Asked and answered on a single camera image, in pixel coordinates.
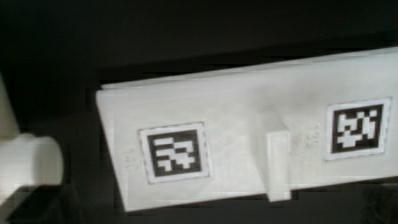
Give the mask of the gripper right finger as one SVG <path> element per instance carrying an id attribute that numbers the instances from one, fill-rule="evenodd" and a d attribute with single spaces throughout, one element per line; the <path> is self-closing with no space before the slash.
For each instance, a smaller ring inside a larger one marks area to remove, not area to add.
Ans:
<path id="1" fill-rule="evenodd" d="M 398 224 L 398 189 L 369 188 L 363 199 L 362 224 Z"/>

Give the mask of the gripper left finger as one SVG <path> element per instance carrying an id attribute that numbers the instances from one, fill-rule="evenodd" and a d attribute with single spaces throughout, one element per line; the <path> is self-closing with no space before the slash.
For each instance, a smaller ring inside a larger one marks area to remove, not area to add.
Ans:
<path id="1" fill-rule="evenodd" d="M 21 186 L 0 205 L 0 224 L 83 224 L 72 187 Z"/>

